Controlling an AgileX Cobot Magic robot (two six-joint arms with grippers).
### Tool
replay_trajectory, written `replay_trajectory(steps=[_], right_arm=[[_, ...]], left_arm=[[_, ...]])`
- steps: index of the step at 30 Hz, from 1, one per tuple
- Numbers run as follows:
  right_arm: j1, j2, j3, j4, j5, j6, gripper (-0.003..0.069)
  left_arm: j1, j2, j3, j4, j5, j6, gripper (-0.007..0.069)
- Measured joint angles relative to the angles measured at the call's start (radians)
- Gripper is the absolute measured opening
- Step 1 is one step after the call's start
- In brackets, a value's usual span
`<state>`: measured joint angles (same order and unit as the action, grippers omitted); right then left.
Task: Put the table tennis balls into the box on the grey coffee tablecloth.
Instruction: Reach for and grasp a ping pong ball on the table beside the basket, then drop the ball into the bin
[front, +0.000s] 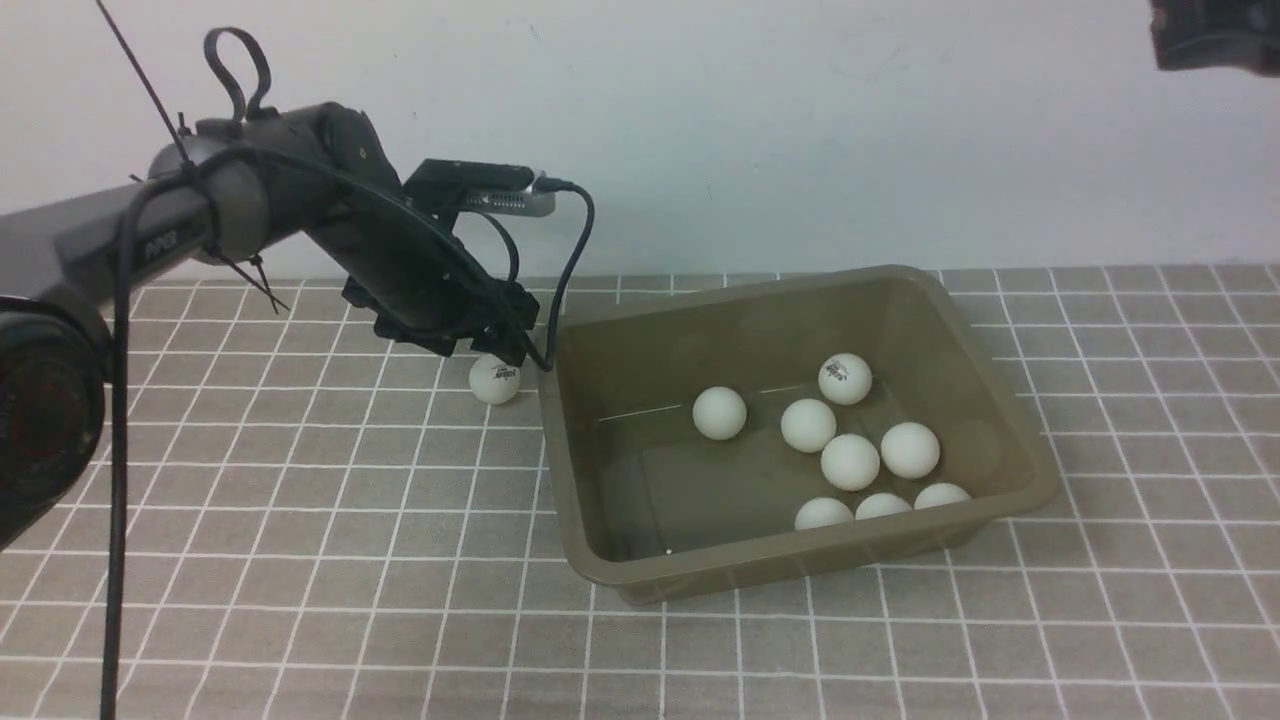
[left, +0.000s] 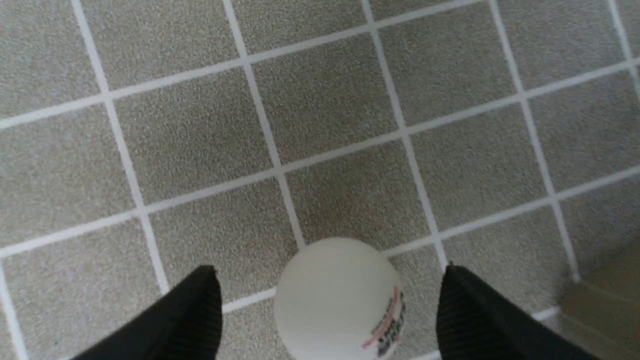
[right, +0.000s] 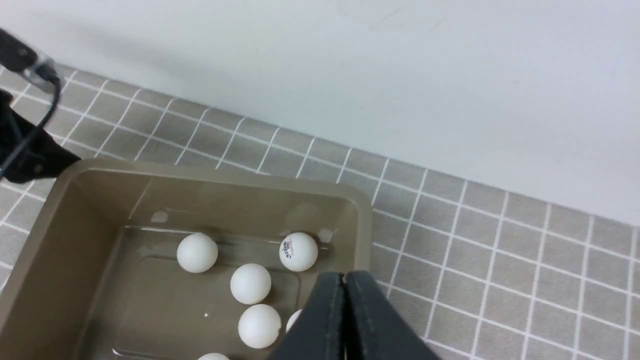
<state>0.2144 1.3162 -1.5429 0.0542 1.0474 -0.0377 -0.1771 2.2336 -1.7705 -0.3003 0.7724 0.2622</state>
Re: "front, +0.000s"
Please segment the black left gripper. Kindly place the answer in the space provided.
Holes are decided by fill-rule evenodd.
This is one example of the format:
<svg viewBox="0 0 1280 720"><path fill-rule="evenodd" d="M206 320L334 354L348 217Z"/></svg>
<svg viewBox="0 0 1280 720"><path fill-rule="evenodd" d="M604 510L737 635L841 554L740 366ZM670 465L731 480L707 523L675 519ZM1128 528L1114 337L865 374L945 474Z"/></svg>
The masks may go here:
<svg viewBox="0 0 1280 720"><path fill-rule="evenodd" d="M343 296L375 313L378 336L443 357L468 340L520 366L541 361L530 336L541 305L518 282L520 250L498 215L527 206L513 190L338 190L307 205L305 233L347 273ZM498 233L499 275L457 237L462 214Z"/></svg>

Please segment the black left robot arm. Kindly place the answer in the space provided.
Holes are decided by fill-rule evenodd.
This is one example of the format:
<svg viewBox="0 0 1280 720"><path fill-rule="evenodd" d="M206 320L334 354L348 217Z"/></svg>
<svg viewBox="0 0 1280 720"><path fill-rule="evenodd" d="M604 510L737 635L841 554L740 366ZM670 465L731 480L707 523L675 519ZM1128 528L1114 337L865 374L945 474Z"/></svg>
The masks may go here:
<svg viewBox="0 0 1280 720"><path fill-rule="evenodd" d="M426 160L403 183L369 117L335 102L201 120L148 177L3 218L3 543L78 482L125 377L125 334L100 313L182 261L256 260L293 234L348 275L343 296L378 336L448 356L457 343L507 363L532 356L539 302L454 237L485 193L535 193L527 168Z"/></svg>

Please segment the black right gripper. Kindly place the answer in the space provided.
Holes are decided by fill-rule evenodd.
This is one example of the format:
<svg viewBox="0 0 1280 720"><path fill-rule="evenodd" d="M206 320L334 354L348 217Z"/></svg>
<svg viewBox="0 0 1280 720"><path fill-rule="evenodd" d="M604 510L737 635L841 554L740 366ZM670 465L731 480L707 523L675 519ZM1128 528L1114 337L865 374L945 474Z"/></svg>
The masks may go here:
<svg viewBox="0 0 1280 720"><path fill-rule="evenodd" d="M1279 76L1277 1L1152 1L1149 10L1160 70L1230 68Z"/></svg>

